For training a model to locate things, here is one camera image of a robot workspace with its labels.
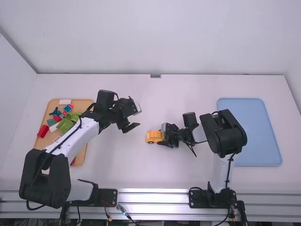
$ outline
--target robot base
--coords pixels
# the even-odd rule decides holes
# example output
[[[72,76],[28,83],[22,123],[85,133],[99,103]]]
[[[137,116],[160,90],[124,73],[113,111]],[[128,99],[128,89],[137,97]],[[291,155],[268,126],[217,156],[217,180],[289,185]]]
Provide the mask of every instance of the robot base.
[[[117,193],[116,189],[98,188],[98,196],[94,204],[89,201],[72,201],[70,206],[115,207],[117,205]]]
[[[228,209],[229,205],[237,206],[236,192],[229,188],[216,194],[208,182],[208,190],[189,191],[189,207],[192,209]]]

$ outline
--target blue tray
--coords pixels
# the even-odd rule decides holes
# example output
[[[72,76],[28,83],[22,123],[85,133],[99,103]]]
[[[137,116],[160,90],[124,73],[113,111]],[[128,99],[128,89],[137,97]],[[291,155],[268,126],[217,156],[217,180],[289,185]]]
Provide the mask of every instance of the blue tray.
[[[248,142],[235,161],[236,166],[279,166],[282,157],[267,109],[257,98],[221,98],[218,110],[229,109],[246,131]]]

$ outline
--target cork board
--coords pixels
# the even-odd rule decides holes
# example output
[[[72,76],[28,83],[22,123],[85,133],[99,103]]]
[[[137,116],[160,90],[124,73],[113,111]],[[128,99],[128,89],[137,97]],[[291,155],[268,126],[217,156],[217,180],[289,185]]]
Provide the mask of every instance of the cork board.
[[[59,105],[59,101],[60,99],[52,99],[48,102],[40,128],[43,125],[48,125],[47,120],[53,118],[52,115],[49,115],[49,113],[53,112],[53,110],[56,107],[58,107],[58,109],[63,113],[63,108],[65,107],[65,105]],[[74,107],[71,110],[71,113],[75,113],[75,112],[83,113],[93,102],[94,102],[93,100],[89,100],[89,99],[72,99],[71,105],[73,105]],[[63,136],[63,133],[60,132],[59,130],[54,131],[52,133],[48,131],[44,138],[37,136],[36,142],[34,144],[34,148],[42,150],[48,145],[52,144],[53,141],[58,136]],[[81,166],[84,163],[86,150],[87,150],[87,145],[83,146],[80,153],[76,156],[75,162],[71,165],[71,167]]]

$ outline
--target metal extrusion frame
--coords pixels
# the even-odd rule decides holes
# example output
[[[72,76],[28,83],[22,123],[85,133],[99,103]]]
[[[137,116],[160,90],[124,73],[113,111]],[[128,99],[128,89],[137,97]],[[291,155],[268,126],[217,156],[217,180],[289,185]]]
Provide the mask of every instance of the metal extrusion frame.
[[[118,204],[134,220],[198,220],[219,221],[226,209],[191,209],[187,189],[118,189]],[[238,200],[246,206],[248,221],[301,222],[301,193],[247,193],[237,190]],[[39,204],[31,203],[34,208]],[[80,207],[83,219],[106,219],[103,207]],[[59,218],[61,209],[26,208],[17,190],[0,190],[0,218]],[[116,208],[107,208],[112,219],[127,219]],[[77,208],[70,207],[68,218],[78,218]]]

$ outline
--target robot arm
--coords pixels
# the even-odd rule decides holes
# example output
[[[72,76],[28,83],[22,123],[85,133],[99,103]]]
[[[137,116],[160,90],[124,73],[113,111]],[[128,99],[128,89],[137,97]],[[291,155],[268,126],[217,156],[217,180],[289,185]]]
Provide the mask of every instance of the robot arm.
[[[19,196],[42,206],[62,207],[66,201],[77,205],[95,206],[100,201],[98,185],[85,180],[71,180],[69,165],[83,145],[96,137],[109,125],[127,133],[140,125],[128,121],[128,116],[141,112],[131,98],[118,98],[114,92],[100,90],[97,100],[79,118],[79,121],[53,144],[43,150],[32,149],[25,157]],[[42,170],[49,169],[49,174]]]
[[[207,141],[216,154],[214,173],[208,189],[218,194],[223,189],[231,188],[233,168],[230,166],[247,143],[246,132],[228,109],[204,114],[199,118],[201,124],[197,123],[194,112],[183,114],[184,129],[179,129],[175,124],[163,123],[161,131],[164,140],[158,144],[173,148],[178,147],[179,141],[182,141],[194,153],[193,146]]]

